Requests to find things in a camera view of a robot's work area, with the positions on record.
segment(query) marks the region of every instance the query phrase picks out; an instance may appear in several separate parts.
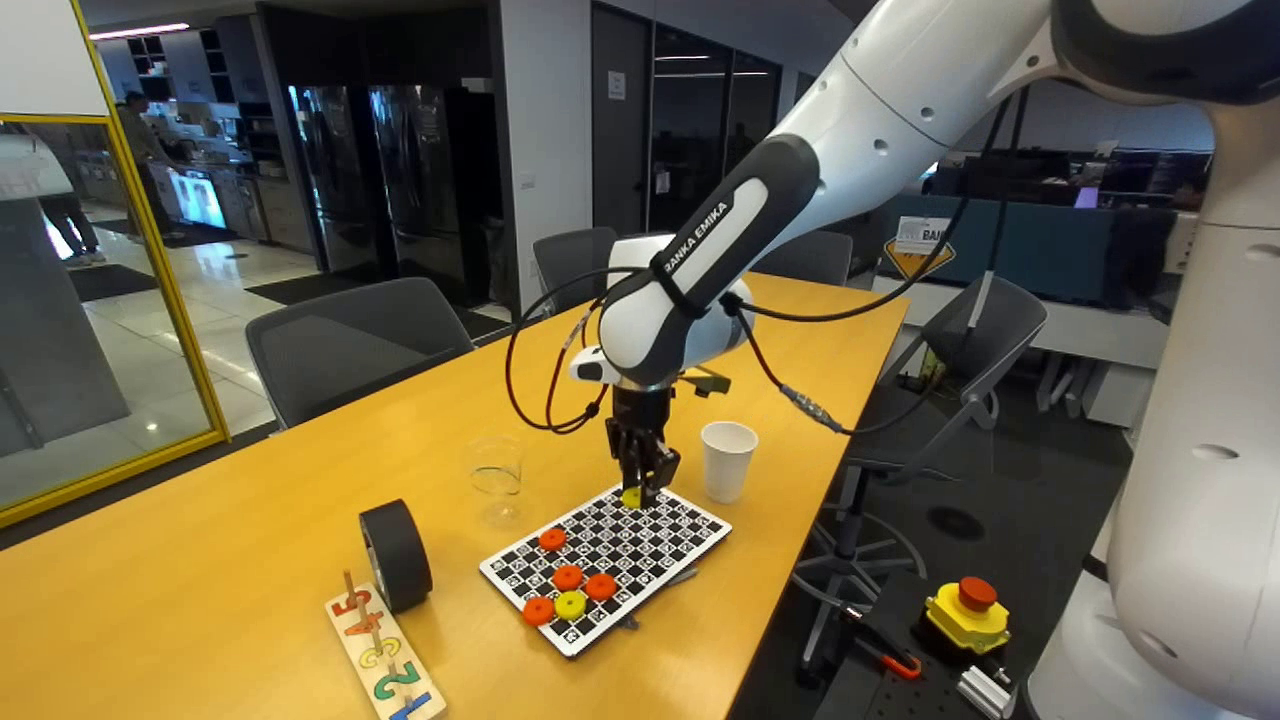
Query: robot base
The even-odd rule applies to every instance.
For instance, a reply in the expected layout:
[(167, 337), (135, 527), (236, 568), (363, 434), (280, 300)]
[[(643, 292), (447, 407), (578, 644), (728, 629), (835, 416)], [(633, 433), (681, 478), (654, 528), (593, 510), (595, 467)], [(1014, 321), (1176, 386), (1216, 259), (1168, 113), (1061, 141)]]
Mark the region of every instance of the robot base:
[(1247, 720), (1157, 673), (1120, 632), (1111, 588), (1082, 573), (1024, 702), (1037, 720)]

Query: wooden table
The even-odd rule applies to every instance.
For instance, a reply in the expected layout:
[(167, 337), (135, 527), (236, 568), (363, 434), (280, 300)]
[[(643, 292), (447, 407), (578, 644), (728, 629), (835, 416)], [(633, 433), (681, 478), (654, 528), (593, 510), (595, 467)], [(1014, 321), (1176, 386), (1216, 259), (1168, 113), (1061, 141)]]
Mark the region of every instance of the wooden table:
[[(799, 313), (868, 292), (751, 275), (756, 300)], [(774, 370), (852, 424), (906, 313), (900, 300), (828, 324), (760, 319)], [(577, 313), (521, 333), (516, 383), (540, 409)], [(0, 552), (4, 717), (374, 717), (321, 603), (342, 569), (371, 578), (356, 515), (402, 497), (435, 591), (398, 616), (449, 717), (719, 717), (737, 693), (845, 448), (774, 391), (741, 347), (710, 366), (733, 380), (698, 398), (684, 383), (667, 437), (672, 489), (733, 524), (692, 580), (567, 661), (488, 580), (480, 560), (616, 482), (603, 423), (558, 437), (507, 402), (497, 343)], [(562, 382), (557, 415), (593, 388)], [(739, 420), (760, 446), (736, 505), (701, 489), (699, 430)], [(525, 447), (521, 515), (481, 519), (465, 447)]]

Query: black and white checkerboard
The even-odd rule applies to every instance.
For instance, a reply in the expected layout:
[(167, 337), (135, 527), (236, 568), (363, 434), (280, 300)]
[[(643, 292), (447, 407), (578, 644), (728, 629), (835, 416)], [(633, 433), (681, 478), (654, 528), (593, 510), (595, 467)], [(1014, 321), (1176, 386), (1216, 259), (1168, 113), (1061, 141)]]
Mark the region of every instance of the black and white checkerboard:
[[(663, 492), (658, 505), (648, 510), (623, 506), (621, 496), (622, 488), (614, 486), (480, 564), (480, 573), (517, 610), (531, 597), (554, 600), (559, 594), (552, 575), (561, 565), (580, 566), (584, 578), (613, 575), (618, 592), (612, 598), (588, 598), (586, 612), (577, 620), (557, 618), (538, 628), (568, 657), (599, 639), (733, 529), (672, 492)], [(564, 530), (567, 539), (559, 551), (538, 546), (538, 536), (549, 528)]]

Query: yellow frame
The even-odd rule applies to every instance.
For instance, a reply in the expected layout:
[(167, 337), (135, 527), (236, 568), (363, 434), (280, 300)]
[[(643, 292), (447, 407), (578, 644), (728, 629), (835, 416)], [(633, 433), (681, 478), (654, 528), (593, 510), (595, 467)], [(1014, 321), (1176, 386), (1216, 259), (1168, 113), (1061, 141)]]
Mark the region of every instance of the yellow frame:
[(93, 42), (88, 38), (88, 26), (84, 23), (84, 14), (81, 12), (79, 3), (77, 0), (68, 1), (72, 5), (72, 10), (76, 13), (76, 22), (79, 26), (81, 37), (84, 41), (84, 51), (88, 53), (90, 63), (93, 65), (93, 74), (97, 78), (99, 90), (102, 92), (102, 100), (106, 101), (108, 114), (101, 117), (0, 114), (0, 120), (19, 123), (77, 123), (106, 127), (108, 143), (111, 147), (111, 155), (115, 158), (120, 178), (124, 181), (124, 191), (129, 196), (129, 202), (132, 204), (137, 217), (142, 219), (142, 240), (145, 247), (147, 249), (147, 259), (151, 260), (151, 268), (155, 270), (156, 283), (160, 286), (160, 296), (164, 297), (165, 307), (169, 310), (169, 316), (173, 319), (174, 332), (178, 334), (178, 342), (182, 346), (184, 356), (187, 357), (187, 366), (191, 369), (191, 375), (196, 384), (196, 392), (200, 395), (201, 405), (205, 407), (205, 415), (209, 418), (210, 429), (187, 439), (152, 450), (151, 452), (146, 452), (131, 460), (125, 460), (124, 462), (111, 465), (92, 475), (61, 484), (51, 491), (29, 497), (15, 505), (3, 507), (0, 509), (0, 528), (12, 525), (19, 520), (24, 520), (32, 515), (37, 515), (65, 502), (70, 502), (77, 497), (115, 484), (120, 480), (137, 475), (138, 473), (169, 462), (170, 460), (189, 455), (197, 450), (216, 445), (218, 442), (230, 441), (227, 419), (223, 416), (221, 406), (218, 404), (218, 396), (214, 393), (212, 379), (209, 377), (209, 369), (205, 366), (204, 355), (201, 355), (200, 345), (196, 342), (196, 332), (191, 327), (191, 318), (187, 315), (187, 307), (182, 302), (182, 292), (178, 290), (178, 282), (173, 277), (173, 268), (169, 265), (169, 256), (165, 254), (164, 243), (160, 241), (160, 231), (156, 227), (155, 217), (151, 214), (151, 206), (146, 201), (146, 193), (142, 191), (142, 178), (138, 177), (137, 161), (129, 151), (128, 143), (124, 141), (124, 131), (120, 127), (120, 117), (115, 111), (115, 104), (111, 101), (111, 92), (109, 90), (110, 86), (106, 83), (106, 74), (102, 72), (101, 63), (99, 63)]

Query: warning sign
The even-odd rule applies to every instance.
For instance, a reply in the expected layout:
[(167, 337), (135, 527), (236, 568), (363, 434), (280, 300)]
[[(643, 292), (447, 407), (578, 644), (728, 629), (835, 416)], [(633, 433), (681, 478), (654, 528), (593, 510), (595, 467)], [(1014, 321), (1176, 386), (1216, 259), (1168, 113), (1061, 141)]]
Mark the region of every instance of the warning sign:
[[(897, 236), (884, 243), (884, 254), (893, 261), (893, 266), (904, 278), (914, 277), (924, 265), (924, 260), (933, 252), (933, 247), (942, 240), (951, 223), (950, 218), (915, 218), (902, 215), (897, 220)], [(956, 256), (955, 247), (948, 242), (942, 252), (929, 263), (924, 274), (937, 270)]]

